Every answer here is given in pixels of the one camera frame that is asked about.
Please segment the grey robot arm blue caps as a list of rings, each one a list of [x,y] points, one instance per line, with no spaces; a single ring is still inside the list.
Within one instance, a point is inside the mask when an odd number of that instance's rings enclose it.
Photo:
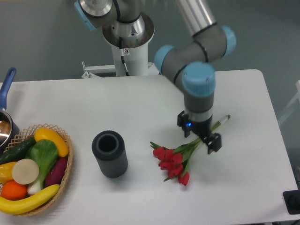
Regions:
[[[177,124],[185,136],[196,134],[208,152],[222,146],[221,135],[210,129],[215,70],[211,62],[230,54],[236,36],[220,27],[205,0],[176,1],[192,43],[182,49],[164,45],[156,52],[154,65],[184,95],[185,110]],[[101,29],[111,46],[117,76],[147,75],[148,43],[154,36],[152,20],[141,11],[138,0],[77,0],[74,7],[89,30]]]

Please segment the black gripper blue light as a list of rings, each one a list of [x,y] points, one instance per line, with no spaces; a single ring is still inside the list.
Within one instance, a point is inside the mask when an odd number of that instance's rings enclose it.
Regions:
[[[222,136],[219,133],[211,133],[212,112],[185,112],[177,116],[177,126],[181,127],[184,137],[191,132],[200,137],[208,148],[208,154],[218,152],[222,147]]]

